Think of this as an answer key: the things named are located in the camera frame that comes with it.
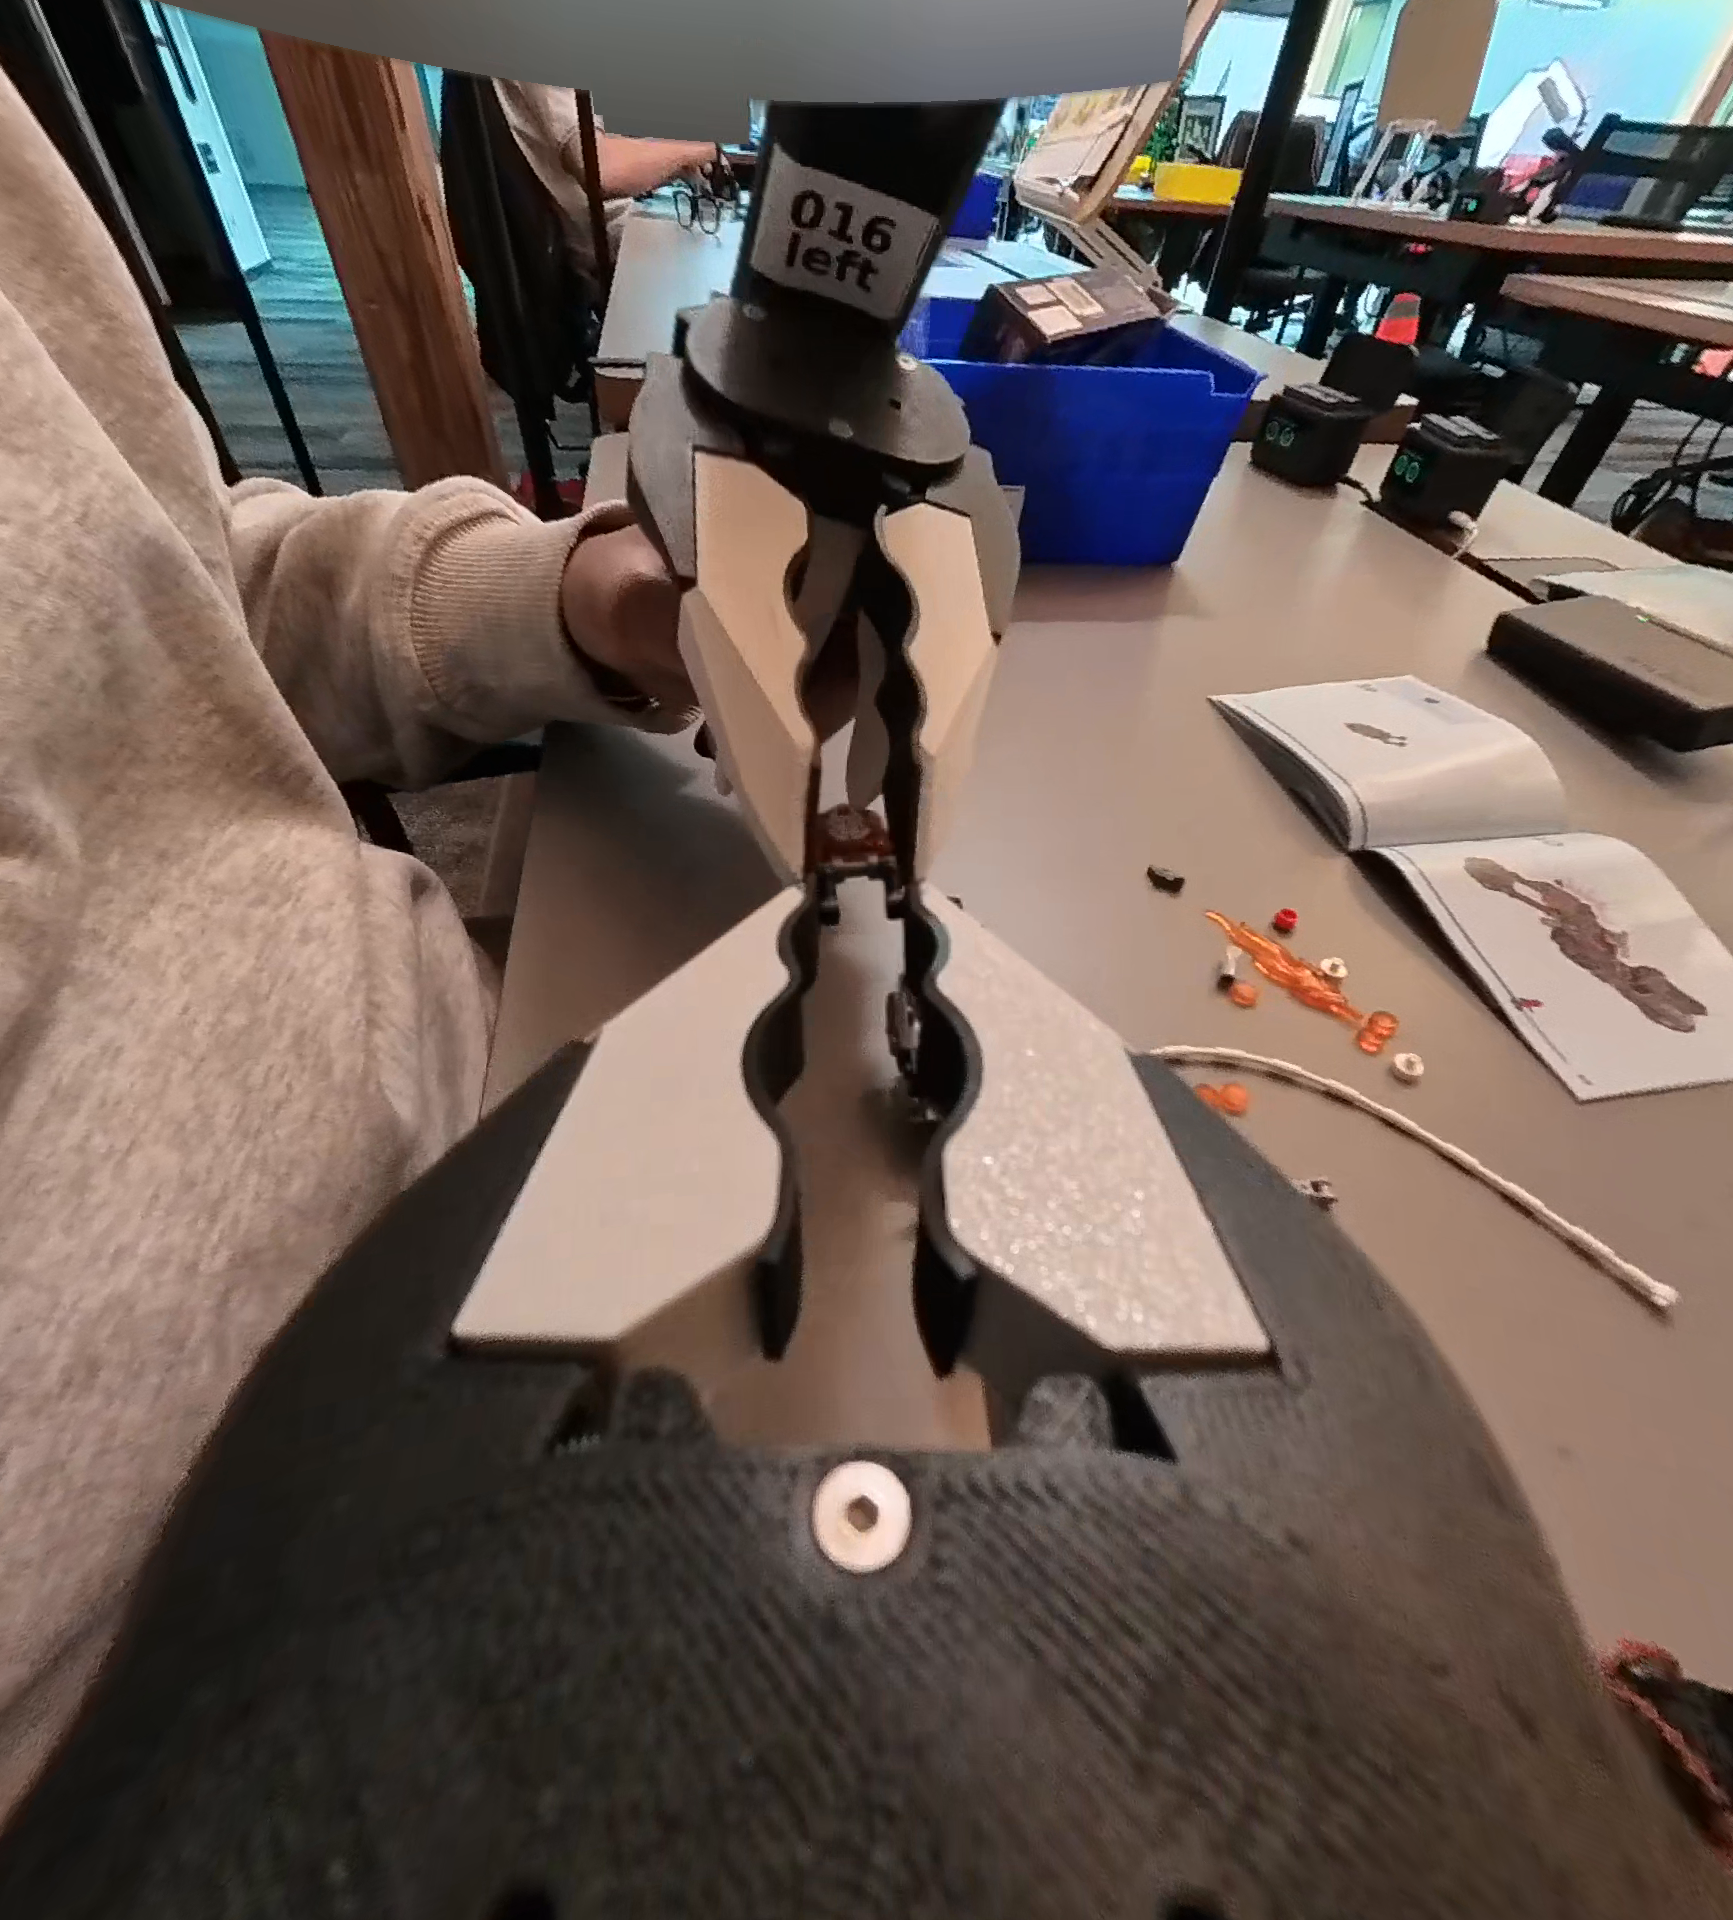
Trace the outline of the orange skull lego piece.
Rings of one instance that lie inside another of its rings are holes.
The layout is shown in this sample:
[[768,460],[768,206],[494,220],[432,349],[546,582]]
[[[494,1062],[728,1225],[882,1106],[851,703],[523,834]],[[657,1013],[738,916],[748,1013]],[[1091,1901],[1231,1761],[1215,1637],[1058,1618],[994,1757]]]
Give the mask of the orange skull lego piece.
[[804,889],[816,904],[816,930],[844,925],[844,904],[839,904],[844,886],[882,886],[882,908],[912,916],[901,848],[871,802],[829,802],[813,815]]

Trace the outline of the person's left forearm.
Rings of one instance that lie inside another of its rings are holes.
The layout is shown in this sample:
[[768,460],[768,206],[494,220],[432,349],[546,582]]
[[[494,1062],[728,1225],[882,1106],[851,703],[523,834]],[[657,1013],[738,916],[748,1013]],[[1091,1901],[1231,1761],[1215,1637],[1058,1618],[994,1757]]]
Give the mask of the person's left forearm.
[[421,790],[555,718],[635,726],[650,698],[558,618],[579,538],[628,509],[543,520],[471,474],[413,496],[221,485],[259,661],[338,784]]

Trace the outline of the black monitor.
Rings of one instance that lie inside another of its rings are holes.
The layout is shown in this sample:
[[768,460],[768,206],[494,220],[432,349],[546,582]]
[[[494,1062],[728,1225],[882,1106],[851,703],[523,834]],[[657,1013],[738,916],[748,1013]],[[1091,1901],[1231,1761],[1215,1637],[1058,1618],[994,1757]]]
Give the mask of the black monitor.
[[1733,127],[1654,127],[1606,113],[1573,149],[1557,220],[1672,229],[1733,180]]

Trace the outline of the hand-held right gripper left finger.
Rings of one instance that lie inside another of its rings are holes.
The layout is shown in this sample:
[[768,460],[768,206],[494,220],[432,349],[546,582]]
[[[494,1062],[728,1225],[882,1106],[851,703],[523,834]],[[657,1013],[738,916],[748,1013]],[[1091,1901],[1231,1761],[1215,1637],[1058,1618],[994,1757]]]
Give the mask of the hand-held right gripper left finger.
[[657,986],[568,1046],[573,1091],[469,1299],[454,1354],[671,1375],[717,1441],[774,1434],[804,1319],[804,886],[768,889]]

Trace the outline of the large orange lego flame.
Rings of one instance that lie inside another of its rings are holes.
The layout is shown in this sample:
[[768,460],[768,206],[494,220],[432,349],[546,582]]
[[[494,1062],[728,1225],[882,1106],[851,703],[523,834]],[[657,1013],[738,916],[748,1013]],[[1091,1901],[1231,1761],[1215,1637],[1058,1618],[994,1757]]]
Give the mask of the large orange lego flame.
[[1362,1032],[1369,1013],[1341,996],[1341,979],[1316,968],[1310,953],[1285,952],[1270,930],[1231,925],[1227,908],[1208,908],[1208,925],[1249,953],[1264,980],[1275,980],[1292,1000],[1338,1013]]

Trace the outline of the wooden post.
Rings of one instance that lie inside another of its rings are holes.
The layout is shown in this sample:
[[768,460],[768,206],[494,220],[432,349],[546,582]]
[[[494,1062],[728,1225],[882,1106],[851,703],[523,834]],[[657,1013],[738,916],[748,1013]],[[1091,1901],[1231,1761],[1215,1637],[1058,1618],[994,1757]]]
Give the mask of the wooden post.
[[426,98],[406,62],[259,33],[406,485],[504,485]]

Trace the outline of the lego instruction booklet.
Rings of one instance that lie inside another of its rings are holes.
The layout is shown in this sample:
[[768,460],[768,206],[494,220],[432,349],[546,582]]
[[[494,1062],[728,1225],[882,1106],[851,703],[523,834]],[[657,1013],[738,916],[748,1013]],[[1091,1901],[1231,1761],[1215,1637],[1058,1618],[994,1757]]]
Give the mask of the lego instruction booklet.
[[1733,952],[1647,848],[1566,825],[1519,726],[1411,674],[1215,694],[1215,710],[1404,878],[1573,1101],[1733,1079]]

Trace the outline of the long wooden desk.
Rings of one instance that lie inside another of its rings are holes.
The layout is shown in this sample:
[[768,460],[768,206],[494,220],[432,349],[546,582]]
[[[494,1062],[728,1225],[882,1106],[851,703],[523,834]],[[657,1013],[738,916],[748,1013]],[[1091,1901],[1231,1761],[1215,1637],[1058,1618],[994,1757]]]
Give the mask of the long wooden desk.
[[1299,349],[1331,349],[1351,291],[1421,296],[1421,344],[1451,344],[1465,310],[1488,310],[1507,275],[1733,275],[1733,229],[1627,229],[1627,222],[1470,222],[1411,206],[1264,198],[1264,229],[1239,273],[1239,296],[1208,291],[1208,318],[1264,329],[1303,310]]
[[1733,284],[1716,275],[1505,275],[1493,323],[1544,344],[1544,372],[1596,388],[1544,496],[1573,509],[1634,404],[1733,426]]

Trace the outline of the silver laptop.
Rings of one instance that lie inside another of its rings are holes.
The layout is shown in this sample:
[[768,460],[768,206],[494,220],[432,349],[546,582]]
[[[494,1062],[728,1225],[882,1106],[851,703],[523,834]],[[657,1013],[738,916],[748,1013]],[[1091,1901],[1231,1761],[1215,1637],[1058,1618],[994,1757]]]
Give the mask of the silver laptop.
[[1728,570],[1694,570],[1694,558],[1666,558],[1666,570],[1544,570],[1527,582],[1544,600],[1566,600],[1566,596],[1596,596],[1613,600],[1627,615],[1647,615],[1672,630],[1694,630],[1718,654],[1733,654],[1733,571]]

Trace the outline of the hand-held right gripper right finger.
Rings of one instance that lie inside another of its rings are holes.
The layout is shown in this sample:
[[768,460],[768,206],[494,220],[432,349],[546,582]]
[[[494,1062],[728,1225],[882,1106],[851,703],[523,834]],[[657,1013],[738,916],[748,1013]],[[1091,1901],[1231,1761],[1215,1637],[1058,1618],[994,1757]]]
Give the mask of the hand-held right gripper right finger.
[[1270,1331],[1162,1117],[1181,1079],[945,889],[914,900],[914,1331],[991,1441],[1042,1380],[1270,1375]]

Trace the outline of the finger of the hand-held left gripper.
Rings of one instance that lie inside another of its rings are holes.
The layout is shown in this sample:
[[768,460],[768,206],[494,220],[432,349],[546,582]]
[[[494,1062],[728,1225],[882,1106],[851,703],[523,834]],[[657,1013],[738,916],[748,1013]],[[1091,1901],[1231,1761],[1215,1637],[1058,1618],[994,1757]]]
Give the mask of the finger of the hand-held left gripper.
[[853,558],[851,802],[877,802],[898,878],[914,889],[952,825],[994,694],[972,520],[952,509],[877,511]]
[[757,848],[804,886],[816,802],[816,726],[804,710],[804,626],[789,570],[813,511],[757,460],[691,453],[691,584],[676,600],[676,654],[711,731],[717,784],[738,798]]

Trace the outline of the person's left hand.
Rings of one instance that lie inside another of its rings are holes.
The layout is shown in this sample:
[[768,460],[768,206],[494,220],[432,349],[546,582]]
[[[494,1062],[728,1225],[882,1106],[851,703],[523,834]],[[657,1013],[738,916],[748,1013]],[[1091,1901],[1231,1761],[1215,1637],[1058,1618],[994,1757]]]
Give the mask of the person's left hand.
[[592,698],[636,731],[683,731],[701,694],[676,654],[676,582],[645,529],[592,520],[558,570],[558,630]]

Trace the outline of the black flat case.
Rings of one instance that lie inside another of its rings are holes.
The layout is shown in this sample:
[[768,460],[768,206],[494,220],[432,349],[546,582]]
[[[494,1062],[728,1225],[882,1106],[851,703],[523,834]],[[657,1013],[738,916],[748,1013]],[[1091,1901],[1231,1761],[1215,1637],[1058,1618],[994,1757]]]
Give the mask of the black flat case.
[[1606,596],[1493,615],[1488,661],[1604,731],[1666,752],[1733,747],[1733,643]]

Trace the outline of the large blue plastic bin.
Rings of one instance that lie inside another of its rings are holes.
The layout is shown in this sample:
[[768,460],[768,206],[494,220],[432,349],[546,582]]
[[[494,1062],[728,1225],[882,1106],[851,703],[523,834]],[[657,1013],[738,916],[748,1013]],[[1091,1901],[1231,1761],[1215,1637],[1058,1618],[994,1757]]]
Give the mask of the large blue plastic bin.
[[945,372],[994,482],[1021,496],[1021,570],[1171,570],[1261,372],[1162,329],[1131,361],[972,361],[972,296],[925,296],[901,349]]

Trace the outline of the tilted instruction board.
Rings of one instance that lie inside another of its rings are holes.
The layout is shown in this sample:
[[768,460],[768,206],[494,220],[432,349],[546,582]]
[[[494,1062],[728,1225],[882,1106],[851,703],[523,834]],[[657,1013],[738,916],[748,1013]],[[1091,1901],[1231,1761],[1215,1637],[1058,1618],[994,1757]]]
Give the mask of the tilted instruction board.
[[1113,85],[1113,90],[1058,90],[1048,127],[1013,162],[1013,198],[1102,198],[1142,158],[1181,78]]

